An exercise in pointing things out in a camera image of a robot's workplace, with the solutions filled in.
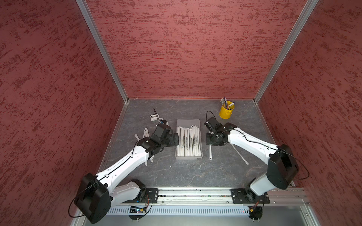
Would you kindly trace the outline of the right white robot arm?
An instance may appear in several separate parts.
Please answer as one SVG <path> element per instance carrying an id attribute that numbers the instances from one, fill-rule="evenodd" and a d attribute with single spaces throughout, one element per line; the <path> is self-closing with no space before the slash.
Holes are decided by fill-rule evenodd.
<path id="1" fill-rule="evenodd" d="M 275 188 L 285 190 L 299 172 L 299 165 L 289 146 L 275 145 L 256 138 L 232 123 L 222 125 L 215 117 L 206 119 L 206 144 L 224 146 L 232 144 L 253 154 L 267 165 L 265 174 L 253 179 L 242 195 L 249 202 L 256 202 L 259 197 Z"/>

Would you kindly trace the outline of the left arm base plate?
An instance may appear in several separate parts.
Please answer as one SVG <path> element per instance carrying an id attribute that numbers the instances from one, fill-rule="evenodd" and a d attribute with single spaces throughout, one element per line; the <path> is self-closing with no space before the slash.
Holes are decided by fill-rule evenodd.
<path id="1" fill-rule="evenodd" d="M 125 201 L 124 203 L 155 204 L 158 202 L 158 195 L 158 188 L 145 188 L 140 191 L 135 199 Z"/>

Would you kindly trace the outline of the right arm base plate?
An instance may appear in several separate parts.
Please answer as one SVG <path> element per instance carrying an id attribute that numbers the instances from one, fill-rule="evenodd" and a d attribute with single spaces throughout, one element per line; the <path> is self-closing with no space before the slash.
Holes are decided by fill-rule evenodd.
<path id="1" fill-rule="evenodd" d="M 267 193 L 256 195 L 251 189 L 233 188 L 230 190 L 231 198 L 234 204 L 270 204 L 270 199 Z"/>

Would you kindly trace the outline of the translucent plastic storage box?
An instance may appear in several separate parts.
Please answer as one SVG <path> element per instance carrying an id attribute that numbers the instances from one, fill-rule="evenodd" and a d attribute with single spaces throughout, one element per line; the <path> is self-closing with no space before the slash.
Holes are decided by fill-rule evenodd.
<path id="1" fill-rule="evenodd" d="M 202 159 L 202 142 L 199 119 L 177 119 L 177 134 L 179 145 L 176 147 L 176 160 Z"/>

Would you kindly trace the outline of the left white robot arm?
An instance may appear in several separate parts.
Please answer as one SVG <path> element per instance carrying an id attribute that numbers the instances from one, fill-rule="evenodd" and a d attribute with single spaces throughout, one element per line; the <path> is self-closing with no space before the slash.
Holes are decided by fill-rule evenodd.
<path id="1" fill-rule="evenodd" d="M 147 164 L 149 159 L 164 148 L 178 146 L 179 141 L 179 135 L 162 120 L 151 136 L 137 141 L 132 151 L 114 165 L 96 175 L 86 174 L 72 204 L 92 224 L 104 218 L 114 206 L 128 201 L 145 204 L 142 211 L 148 213 L 156 196 L 148 192 L 139 180 L 130 181 L 123 186 L 119 183 L 138 166 Z"/>

